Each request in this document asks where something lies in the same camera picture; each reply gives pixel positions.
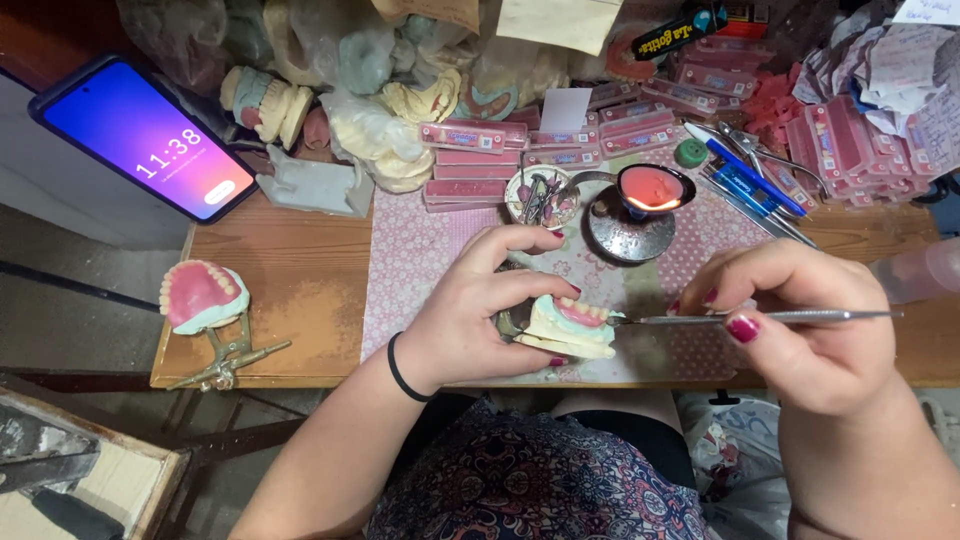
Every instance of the flame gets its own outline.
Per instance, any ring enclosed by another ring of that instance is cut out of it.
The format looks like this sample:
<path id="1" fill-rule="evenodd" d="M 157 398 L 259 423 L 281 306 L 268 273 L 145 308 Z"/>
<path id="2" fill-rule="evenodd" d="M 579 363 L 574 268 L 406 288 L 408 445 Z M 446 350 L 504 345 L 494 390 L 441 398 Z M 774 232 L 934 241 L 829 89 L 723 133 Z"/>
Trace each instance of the flame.
<path id="1" fill-rule="evenodd" d="M 674 199 L 674 200 L 672 200 L 672 201 L 667 201 L 666 203 L 663 203 L 662 205 L 660 205 L 660 206 L 658 206 L 658 207 L 651 207 L 651 206 L 649 206 L 649 205 L 645 205 L 645 204 L 641 203 L 640 201 L 638 201 L 637 199 L 635 199 L 635 198 L 633 198 L 633 197 L 627 197 L 627 200 L 630 201 L 630 204 L 634 205 L 635 207 L 637 207 L 637 208 L 639 208 L 639 209 L 641 209 L 641 210 L 643 210 L 643 211 L 648 211 L 648 212 L 671 210 L 671 209 L 674 209 L 674 208 L 676 208 L 676 207 L 678 207 L 678 206 L 680 205 L 680 199 Z"/>

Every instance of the wrist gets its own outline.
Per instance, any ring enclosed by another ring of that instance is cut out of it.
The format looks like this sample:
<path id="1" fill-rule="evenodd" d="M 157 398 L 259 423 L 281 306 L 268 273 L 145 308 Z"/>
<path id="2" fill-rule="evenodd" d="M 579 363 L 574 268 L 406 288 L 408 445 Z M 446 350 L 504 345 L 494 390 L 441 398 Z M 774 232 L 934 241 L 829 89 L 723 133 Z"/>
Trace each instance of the wrist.
<path id="1" fill-rule="evenodd" d="M 428 349 L 415 333 L 408 331 L 399 335 L 394 344 L 394 359 L 400 376 L 415 392 L 424 396 L 433 395 L 443 386 L 430 367 Z"/>

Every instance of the dental impression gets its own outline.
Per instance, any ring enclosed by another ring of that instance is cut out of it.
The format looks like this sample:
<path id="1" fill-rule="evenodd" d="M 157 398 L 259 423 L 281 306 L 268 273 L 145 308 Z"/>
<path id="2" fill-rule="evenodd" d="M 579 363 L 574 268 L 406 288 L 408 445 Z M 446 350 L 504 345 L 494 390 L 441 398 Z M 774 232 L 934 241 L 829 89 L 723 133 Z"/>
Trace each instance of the dental impression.
<path id="1" fill-rule="evenodd" d="M 160 314 L 174 333 L 191 335 L 237 320 L 250 305 L 250 292 L 240 276 L 207 260 L 185 260 L 164 274 Z"/>
<path id="2" fill-rule="evenodd" d="M 530 326 L 514 341 L 561 355 L 613 358 L 611 315 L 623 313 L 544 295 L 534 302 Z"/>

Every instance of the wooden table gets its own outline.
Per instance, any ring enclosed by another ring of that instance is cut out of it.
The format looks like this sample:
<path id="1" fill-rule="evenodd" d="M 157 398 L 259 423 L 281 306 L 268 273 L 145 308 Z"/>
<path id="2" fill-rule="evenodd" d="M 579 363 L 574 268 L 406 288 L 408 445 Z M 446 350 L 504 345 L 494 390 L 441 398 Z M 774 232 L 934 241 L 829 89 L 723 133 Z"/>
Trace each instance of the wooden table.
<path id="1" fill-rule="evenodd" d="M 256 192 L 219 223 L 191 229 L 183 258 L 216 261 L 251 292 L 253 346 L 292 339 L 288 349 L 243 368 L 241 387 L 334 386 L 357 366 L 363 339 L 371 218 L 277 209 Z M 824 208 L 802 226 L 832 255 L 861 262 L 923 247 L 937 233 L 925 209 Z M 960 386 L 960 301 L 947 297 L 906 307 L 895 320 L 897 365 L 914 386 Z M 237 331 L 237 325 L 228 327 Z M 212 359 L 205 337 L 171 335 L 164 325 L 151 385 L 166 386 Z M 723 382 L 653 382 L 631 386 L 710 389 L 763 386 L 753 372 Z"/>

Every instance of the red fingernail polish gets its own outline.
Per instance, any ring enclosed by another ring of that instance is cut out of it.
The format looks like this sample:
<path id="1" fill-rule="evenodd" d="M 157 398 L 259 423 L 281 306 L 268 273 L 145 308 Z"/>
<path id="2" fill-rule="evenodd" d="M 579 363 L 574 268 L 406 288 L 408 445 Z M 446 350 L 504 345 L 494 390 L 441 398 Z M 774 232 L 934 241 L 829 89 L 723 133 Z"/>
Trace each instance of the red fingernail polish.
<path id="1" fill-rule="evenodd" d="M 740 343 L 750 343 L 760 335 L 760 325 L 754 319 L 743 315 L 733 317 L 725 328 L 733 339 Z"/>
<path id="2" fill-rule="evenodd" d="M 709 306 L 717 299 L 717 288 L 713 287 L 711 290 L 707 291 L 707 296 L 704 297 L 704 306 Z"/>

